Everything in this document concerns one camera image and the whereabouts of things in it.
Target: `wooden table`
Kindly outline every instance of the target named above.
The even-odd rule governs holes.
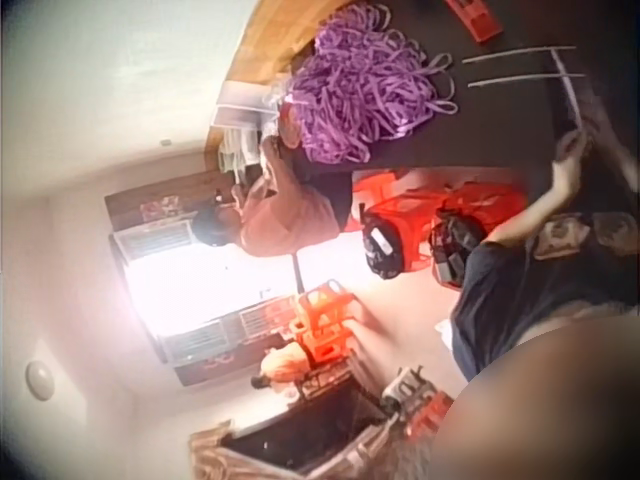
[[[310,162],[304,151],[282,149],[303,176],[335,171],[394,167],[531,167],[547,163],[555,150],[551,111],[544,81],[468,88],[471,81],[542,73],[548,54],[529,54],[463,65],[461,61],[491,52],[532,46],[522,18],[508,0],[488,0],[504,33],[479,46],[443,0],[382,0],[392,13],[391,27],[417,40],[429,58],[448,52],[454,58],[449,73],[456,83],[455,115],[437,115],[413,135],[371,146],[366,164],[324,165]],[[434,79],[442,92],[447,81]]]

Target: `pink shirt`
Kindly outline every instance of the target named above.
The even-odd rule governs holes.
[[[286,229],[273,214],[271,205],[274,198],[266,198],[250,212],[243,212],[240,240],[249,255],[275,257],[295,253],[340,234],[329,200],[315,190],[303,188],[300,215],[290,229]]]

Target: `red tool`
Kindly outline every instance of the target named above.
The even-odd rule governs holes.
[[[482,0],[445,0],[478,43],[502,33],[502,27]]]

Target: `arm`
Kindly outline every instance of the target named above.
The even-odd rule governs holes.
[[[262,176],[251,186],[249,193],[245,196],[242,192],[234,193],[234,197],[238,202],[238,207],[242,208],[243,214],[251,213],[251,211],[267,196],[269,191],[269,180]]]
[[[300,213],[304,190],[291,168],[280,157],[275,137],[267,137],[262,142],[262,148],[278,191],[273,197],[272,208],[282,226],[289,229]]]
[[[534,235],[549,218],[564,207],[580,190],[581,159],[588,145],[587,136],[571,132],[560,142],[560,161],[553,162],[553,184],[526,210],[498,225],[484,240],[515,247]]]
[[[545,222],[566,203],[563,195],[553,187],[526,210],[498,225],[484,242],[515,247],[534,235]]]

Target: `purple curly ribbon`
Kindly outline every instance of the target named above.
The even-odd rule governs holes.
[[[427,56],[415,40],[386,30],[386,7],[350,5],[321,27],[316,53],[293,76],[289,93],[309,159],[366,163],[369,144],[410,135],[436,113],[451,115],[455,93],[440,98],[431,75],[452,63],[451,55]]]

